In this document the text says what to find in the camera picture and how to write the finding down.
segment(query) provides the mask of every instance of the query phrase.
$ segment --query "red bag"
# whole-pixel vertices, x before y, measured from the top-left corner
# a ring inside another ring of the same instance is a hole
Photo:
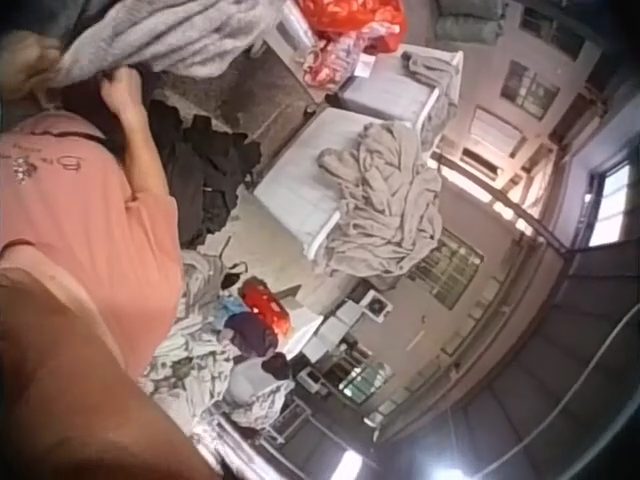
[[[298,4],[317,32],[358,32],[370,23],[390,23],[406,30],[400,0],[298,0]]]

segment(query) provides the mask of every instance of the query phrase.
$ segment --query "hand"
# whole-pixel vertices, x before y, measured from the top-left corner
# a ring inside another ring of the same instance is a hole
[[[100,82],[100,93],[116,117],[126,127],[132,122],[146,120],[142,104],[142,79],[131,67],[118,68],[110,78]]]

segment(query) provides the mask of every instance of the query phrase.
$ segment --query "pink t-shirt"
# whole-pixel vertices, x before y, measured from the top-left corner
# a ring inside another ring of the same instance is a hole
[[[0,137],[0,251],[33,245],[77,280],[137,377],[170,330],[182,291],[175,200],[134,198],[103,146],[47,132],[101,136],[56,112]]]

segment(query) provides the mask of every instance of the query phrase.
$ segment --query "light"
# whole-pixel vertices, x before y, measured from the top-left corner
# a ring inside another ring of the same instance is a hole
[[[352,450],[347,450],[333,472],[331,480],[356,480],[362,467],[362,457]]]
[[[433,480],[469,480],[469,477],[456,468],[441,468],[433,472]]]

